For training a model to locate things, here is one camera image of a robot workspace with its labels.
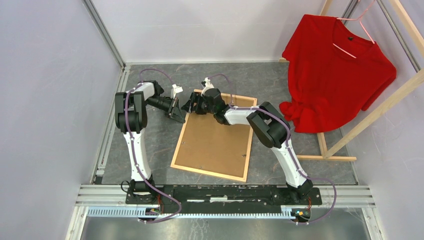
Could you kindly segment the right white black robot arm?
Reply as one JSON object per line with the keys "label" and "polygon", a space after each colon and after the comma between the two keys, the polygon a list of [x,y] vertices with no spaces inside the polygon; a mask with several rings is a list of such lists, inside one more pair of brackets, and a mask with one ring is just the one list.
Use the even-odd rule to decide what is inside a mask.
{"label": "right white black robot arm", "polygon": [[246,107],[231,105],[223,100],[217,88],[210,88],[204,92],[193,92],[182,109],[198,115],[212,114],[222,125],[249,125],[281,165],[289,199],[295,204],[302,204],[309,198],[313,183],[295,155],[290,125],[270,102]]}

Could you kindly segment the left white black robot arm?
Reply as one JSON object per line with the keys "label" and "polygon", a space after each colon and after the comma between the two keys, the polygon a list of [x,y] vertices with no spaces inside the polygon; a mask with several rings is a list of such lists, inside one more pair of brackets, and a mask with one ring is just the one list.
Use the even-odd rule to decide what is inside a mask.
{"label": "left white black robot arm", "polygon": [[162,96],[164,89],[160,84],[147,81],[115,94],[115,125],[127,143],[131,164],[127,194],[138,196],[145,204],[153,203],[158,195],[146,153],[147,106],[162,110],[168,118],[184,123],[177,97],[181,92],[183,88],[173,83],[171,96]]}

